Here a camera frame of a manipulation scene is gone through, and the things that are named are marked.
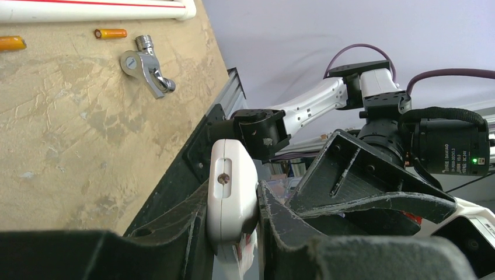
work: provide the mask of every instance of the chrome faucet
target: chrome faucet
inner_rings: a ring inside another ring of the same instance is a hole
[[[165,93],[175,90],[175,83],[163,77],[151,37],[141,35],[135,40],[138,51],[124,52],[120,57],[120,66],[127,75],[143,80],[156,99],[163,98]]]

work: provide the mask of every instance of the screw hole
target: screw hole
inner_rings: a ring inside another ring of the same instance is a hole
[[[340,145],[335,145],[334,147],[332,147],[332,150],[336,153],[340,152],[340,149],[341,149]]]
[[[365,170],[366,170],[366,172],[373,173],[373,172],[375,172],[375,166],[373,166],[371,164],[366,165]]]
[[[151,233],[153,233],[153,232],[150,229],[143,227],[143,228],[137,229],[134,232],[134,236],[135,237],[143,237],[143,236],[150,235]]]
[[[228,176],[225,173],[220,174],[217,178],[217,181],[222,185],[228,184],[230,180],[231,180],[230,176]]]
[[[468,248],[472,251],[476,251],[479,249],[479,243],[474,239],[468,240]]]

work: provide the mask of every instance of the white wall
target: white wall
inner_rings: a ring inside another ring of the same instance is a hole
[[[322,78],[332,56],[353,43],[385,50],[398,82],[449,67],[495,69],[495,1],[204,0],[227,67],[237,67],[250,107],[284,102]],[[380,60],[357,48],[336,66]],[[495,100],[495,81],[436,78],[413,92],[415,108]],[[295,137],[359,126],[356,111],[333,111]]]

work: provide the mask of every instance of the beige wall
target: beige wall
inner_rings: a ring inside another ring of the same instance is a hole
[[[0,53],[0,230],[125,231],[227,79],[197,4],[188,22],[0,25],[27,43]],[[177,83],[161,100],[118,64],[142,34]]]

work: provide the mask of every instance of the screw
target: screw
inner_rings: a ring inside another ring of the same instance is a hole
[[[222,174],[218,175],[217,180],[220,184],[225,185],[225,184],[228,184],[230,182],[231,178],[227,174],[222,173]]]
[[[366,170],[366,172],[373,173],[373,172],[375,172],[375,166],[373,166],[371,164],[366,165],[365,170]]]
[[[340,149],[341,149],[340,145],[335,145],[334,147],[332,147],[332,150],[336,153],[340,152]]]

